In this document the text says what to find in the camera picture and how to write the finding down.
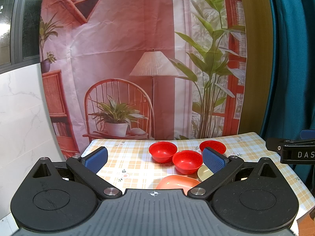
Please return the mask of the green plate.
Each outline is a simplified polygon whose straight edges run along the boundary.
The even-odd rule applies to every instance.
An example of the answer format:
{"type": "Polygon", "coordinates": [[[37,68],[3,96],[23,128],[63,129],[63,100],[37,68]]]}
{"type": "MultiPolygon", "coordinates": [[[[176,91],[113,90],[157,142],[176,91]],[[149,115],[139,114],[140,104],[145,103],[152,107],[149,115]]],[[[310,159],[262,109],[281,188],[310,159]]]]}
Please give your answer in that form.
{"type": "Polygon", "coordinates": [[[214,173],[206,165],[202,165],[197,171],[197,176],[200,182],[205,181],[207,178],[211,177],[213,174],[214,173]]]}

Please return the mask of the teal curtain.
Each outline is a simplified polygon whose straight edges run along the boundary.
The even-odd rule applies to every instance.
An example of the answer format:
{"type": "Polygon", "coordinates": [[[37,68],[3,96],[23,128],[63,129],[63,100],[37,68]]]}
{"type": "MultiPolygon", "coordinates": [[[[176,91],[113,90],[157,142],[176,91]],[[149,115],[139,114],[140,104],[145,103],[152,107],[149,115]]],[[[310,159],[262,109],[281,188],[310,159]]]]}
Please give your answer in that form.
{"type": "Polygon", "coordinates": [[[314,0],[270,0],[272,75],[261,137],[314,129],[314,0]]]}

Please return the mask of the red bowl middle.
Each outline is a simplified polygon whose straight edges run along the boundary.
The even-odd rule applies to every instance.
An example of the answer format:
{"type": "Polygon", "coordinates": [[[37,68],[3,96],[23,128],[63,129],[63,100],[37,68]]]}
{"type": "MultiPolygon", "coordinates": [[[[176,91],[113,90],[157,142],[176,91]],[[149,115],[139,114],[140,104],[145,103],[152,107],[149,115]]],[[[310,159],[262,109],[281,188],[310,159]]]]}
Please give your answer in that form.
{"type": "Polygon", "coordinates": [[[174,154],[172,162],[178,172],[191,175],[198,171],[203,164],[201,154],[192,150],[184,150],[174,154]]]}

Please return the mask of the red bowl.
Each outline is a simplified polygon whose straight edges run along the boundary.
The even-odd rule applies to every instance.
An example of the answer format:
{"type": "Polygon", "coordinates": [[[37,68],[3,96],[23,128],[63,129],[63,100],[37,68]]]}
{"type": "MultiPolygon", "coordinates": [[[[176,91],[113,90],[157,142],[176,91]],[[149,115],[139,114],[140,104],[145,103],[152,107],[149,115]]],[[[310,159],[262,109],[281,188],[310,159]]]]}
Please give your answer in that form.
{"type": "Polygon", "coordinates": [[[223,143],[215,140],[206,140],[201,142],[199,145],[200,151],[203,152],[205,148],[212,148],[220,154],[224,154],[226,152],[226,146],[223,143]]]}
{"type": "Polygon", "coordinates": [[[164,164],[172,161],[178,148],[172,142],[159,141],[150,145],[148,150],[155,162],[164,164]]]}
{"type": "Polygon", "coordinates": [[[191,175],[198,171],[203,164],[201,154],[192,150],[184,150],[174,154],[172,162],[178,172],[191,175]]]}

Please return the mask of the orange plate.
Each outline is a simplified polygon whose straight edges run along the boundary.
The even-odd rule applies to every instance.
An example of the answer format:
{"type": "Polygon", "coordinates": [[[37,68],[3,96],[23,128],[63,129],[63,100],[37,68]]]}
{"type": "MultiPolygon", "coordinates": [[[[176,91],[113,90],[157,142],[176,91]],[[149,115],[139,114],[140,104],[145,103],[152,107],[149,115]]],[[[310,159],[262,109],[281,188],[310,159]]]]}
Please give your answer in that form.
{"type": "Polygon", "coordinates": [[[199,183],[199,180],[191,177],[182,175],[169,175],[159,182],[156,189],[183,189],[184,194],[187,195],[187,192],[191,188],[197,186],[199,183]]]}

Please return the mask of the white marble panel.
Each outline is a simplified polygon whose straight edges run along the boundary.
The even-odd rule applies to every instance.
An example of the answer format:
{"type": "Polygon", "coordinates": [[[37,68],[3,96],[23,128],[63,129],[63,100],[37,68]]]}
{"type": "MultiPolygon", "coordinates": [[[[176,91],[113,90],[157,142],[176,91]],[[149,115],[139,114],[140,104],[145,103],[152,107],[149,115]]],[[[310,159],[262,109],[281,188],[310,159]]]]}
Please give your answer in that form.
{"type": "Polygon", "coordinates": [[[1,74],[1,217],[40,157],[62,161],[47,111],[39,64],[1,74]]]}

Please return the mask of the printed room backdrop cloth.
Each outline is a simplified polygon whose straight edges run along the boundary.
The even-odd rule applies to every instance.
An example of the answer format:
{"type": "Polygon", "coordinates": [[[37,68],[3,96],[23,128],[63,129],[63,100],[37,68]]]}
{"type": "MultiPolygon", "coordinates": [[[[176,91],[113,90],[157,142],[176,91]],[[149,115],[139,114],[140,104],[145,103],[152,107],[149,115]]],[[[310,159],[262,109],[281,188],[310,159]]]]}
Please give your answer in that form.
{"type": "Polygon", "coordinates": [[[235,135],[242,0],[42,0],[45,98],[64,157],[93,140],[235,135]]]}

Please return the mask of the checkered tablecloth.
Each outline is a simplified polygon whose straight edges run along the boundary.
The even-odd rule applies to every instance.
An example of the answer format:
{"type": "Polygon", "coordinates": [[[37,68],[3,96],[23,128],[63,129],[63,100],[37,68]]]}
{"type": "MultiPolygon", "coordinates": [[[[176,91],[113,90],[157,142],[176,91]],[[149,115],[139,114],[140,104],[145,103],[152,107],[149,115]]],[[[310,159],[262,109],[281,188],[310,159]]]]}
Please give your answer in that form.
{"type": "MultiPolygon", "coordinates": [[[[218,137],[216,141],[226,146],[225,156],[236,155],[247,162],[257,162],[261,157],[271,158],[298,198],[297,217],[314,208],[311,192],[288,165],[280,163],[277,153],[266,150],[264,140],[256,133],[218,137]]],[[[148,149],[153,143],[151,140],[98,139],[93,140],[82,155],[105,147],[108,161],[98,172],[100,177],[121,191],[127,188],[154,189],[162,178],[178,172],[171,162],[159,164],[152,159],[148,149]]]]}

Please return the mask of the red bowl left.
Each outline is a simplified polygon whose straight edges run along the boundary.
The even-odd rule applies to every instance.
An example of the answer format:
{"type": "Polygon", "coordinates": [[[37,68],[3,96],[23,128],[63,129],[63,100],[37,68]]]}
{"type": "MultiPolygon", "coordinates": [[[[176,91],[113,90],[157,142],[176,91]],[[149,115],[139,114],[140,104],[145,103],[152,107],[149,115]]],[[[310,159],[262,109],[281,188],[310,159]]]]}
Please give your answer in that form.
{"type": "Polygon", "coordinates": [[[150,145],[148,150],[155,162],[164,164],[172,161],[178,148],[172,142],[159,141],[150,145]]]}

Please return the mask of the red bowl right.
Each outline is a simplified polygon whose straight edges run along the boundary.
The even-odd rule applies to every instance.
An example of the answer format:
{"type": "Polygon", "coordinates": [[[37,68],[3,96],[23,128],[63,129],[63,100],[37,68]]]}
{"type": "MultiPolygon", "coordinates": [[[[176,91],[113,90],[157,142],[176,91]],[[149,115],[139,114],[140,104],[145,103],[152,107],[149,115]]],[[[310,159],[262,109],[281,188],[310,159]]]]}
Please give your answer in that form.
{"type": "Polygon", "coordinates": [[[220,154],[224,154],[226,152],[226,146],[223,143],[215,140],[206,140],[201,142],[199,145],[200,151],[203,152],[205,148],[212,148],[220,154]]]}

